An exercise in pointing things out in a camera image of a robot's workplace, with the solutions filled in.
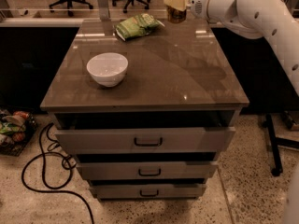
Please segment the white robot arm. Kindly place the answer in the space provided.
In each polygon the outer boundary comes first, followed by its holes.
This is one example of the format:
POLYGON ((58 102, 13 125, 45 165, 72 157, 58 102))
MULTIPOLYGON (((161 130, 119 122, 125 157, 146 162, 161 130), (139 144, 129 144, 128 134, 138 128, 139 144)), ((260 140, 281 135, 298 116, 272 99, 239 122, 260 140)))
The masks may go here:
POLYGON ((299 23, 283 0, 183 0, 212 26, 248 96, 248 115, 221 155, 219 177, 233 224, 299 224, 298 154, 271 151, 279 113, 298 108, 299 23))

